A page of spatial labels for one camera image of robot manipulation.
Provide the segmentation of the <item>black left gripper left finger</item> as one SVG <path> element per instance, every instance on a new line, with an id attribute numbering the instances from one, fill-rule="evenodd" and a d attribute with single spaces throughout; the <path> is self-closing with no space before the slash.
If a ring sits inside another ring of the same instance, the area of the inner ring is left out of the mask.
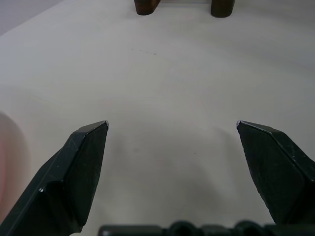
<path id="1" fill-rule="evenodd" d="M 73 132 L 35 174 L 0 225 L 2 236 L 69 236 L 85 226 L 100 178 L 108 122 Z"/>

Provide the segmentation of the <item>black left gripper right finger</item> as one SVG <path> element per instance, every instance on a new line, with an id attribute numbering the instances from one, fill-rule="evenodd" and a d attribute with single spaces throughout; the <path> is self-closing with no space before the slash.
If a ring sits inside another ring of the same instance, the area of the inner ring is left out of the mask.
<path id="1" fill-rule="evenodd" d="M 252 180 L 276 224 L 314 224 L 315 162 L 284 132 L 239 121 Z"/>

